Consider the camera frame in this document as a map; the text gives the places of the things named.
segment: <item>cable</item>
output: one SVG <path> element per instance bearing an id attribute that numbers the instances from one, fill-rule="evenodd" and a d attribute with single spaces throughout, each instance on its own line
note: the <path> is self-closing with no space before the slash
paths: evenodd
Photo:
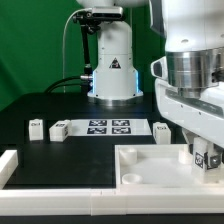
<path id="1" fill-rule="evenodd" d="M 86 8 L 86 9 L 79 9 L 76 10 L 75 12 L 73 12 L 69 18 L 67 19 L 66 23 L 65 23 L 65 27 L 64 27 L 64 32 L 63 32 L 63 43 L 62 43 L 62 78 L 65 79 L 65 40 L 66 40 L 66 33 L 67 33 L 67 27 L 68 27 L 68 23 L 70 22 L 70 20 L 72 19 L 72 17 L 79 13 L 79 12 L 86 12 L 91 10 L 92 8 Z"/>
<path id="2" fill-rule="evenodd" d="M 64 78 L 64 79 L 58 80 L 58 81 L 54 82 L 52 85 L 50 85 L 44 91 L 44 93 L 48 93 L 52 88 L 54 88 L 55 86 L 57 86 L 60 83 L 67 82 L 67 81 L 70 81 L 70 80 L 75 80 L 75 79 L 80 79 L 80 77 L 79 76 L 71 76 L 71 77 L 68 77 L 68 78 Z"/>
<path id="3" fill-rule="evenodd" d="M 54 89 L 59 88 L 59 87 L 65 87 L 65 86 L 80 86 L 81 84 L 78 83 L 72 83 L 72 84 L 61 84 L 61 85 L 57 85 L 52 87 L 51 89 L 48 90 L 48 92 L 46 93 L 51 93 Z"/>

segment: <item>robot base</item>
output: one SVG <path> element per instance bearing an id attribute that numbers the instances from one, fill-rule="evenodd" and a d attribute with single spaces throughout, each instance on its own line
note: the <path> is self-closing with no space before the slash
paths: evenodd
<path id="1" fill-rule="evenodd" d="M 105 106 L 126 106 L 130 104 L 137 104 L 141 103 L 143 100 L 143 93 L 139 92 L 136 94 L 136 96 L 129 98 L 129 99 L 101 99 L 96 96 L 91 95 L 90 93 L 88 94 L 88 101 L 90 103 L 95 103 L 99 105 L 105 105 Z"/>

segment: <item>warning label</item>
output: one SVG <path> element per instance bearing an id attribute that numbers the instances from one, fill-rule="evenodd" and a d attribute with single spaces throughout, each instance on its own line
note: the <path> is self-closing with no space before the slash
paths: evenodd
<path id="1" fill-rule="evenodd" d="M 114 58 L 113 62 L 110 65 L 110 68 L 115 68 L 115 69 L 120 69 L 121 68 L 117 58 Z"/>

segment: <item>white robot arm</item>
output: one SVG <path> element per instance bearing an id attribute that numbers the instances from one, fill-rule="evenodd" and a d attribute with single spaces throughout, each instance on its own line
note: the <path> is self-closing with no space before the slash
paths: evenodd
<path id="1" fill-rule="evenodd" d="M 90 15 L 113 17 L 118 6 L 135 7 L 147 0 L 77 0 L 85 8 L 92 8 Z M 133 67 L 132 30 L 121 21 L 102 22 L 98 36 L 98 66 L 93 71 L 90 102 L 118 106 L 141 101 L 143 93 L 138 87 L 138 72 Z"/>
<path id="2" fill-rule="evenodd" d="M 166 37 L 165 57 L 151 66 L 158 108 L 194 133 L 195 167 L 218 179 L 224 149 L 224 1 L 151 0 L 153 22 L 158 2 Z"/>

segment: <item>small white block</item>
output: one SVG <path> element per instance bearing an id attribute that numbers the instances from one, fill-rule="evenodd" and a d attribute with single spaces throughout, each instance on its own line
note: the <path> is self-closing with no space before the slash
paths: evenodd
<path id="1" fill-rule="evenodd" d="M 212 148 L 213 144 L 202 137 L 194 138 L 194 149 L 193 149 L 193 164 L 192 164 L 192 174 L 201 183 L 216 183 L 221 179 L 221 165 L 217 168 L 209 167 L 208 163 L 205 162 L 205 156 L 217 153 Z"/>
<path id="2" fill-rule="evenodd" d="M 166 123 L 154 123 L 153 136 L 158 145 L 167 145 L 171 143 L 171 131 Z"/>
<path id="3" fill-rule="evenodd" d="M 72 135 L 72 123 L 70 120 L 58 121 L 50 128 L 50 140 L 63 142 Z"/>
<path id="4" fill-rule="evenodd" d="M 43 120 L 35 119 L 29 122 L 30 141 L 43 140 Z"/>

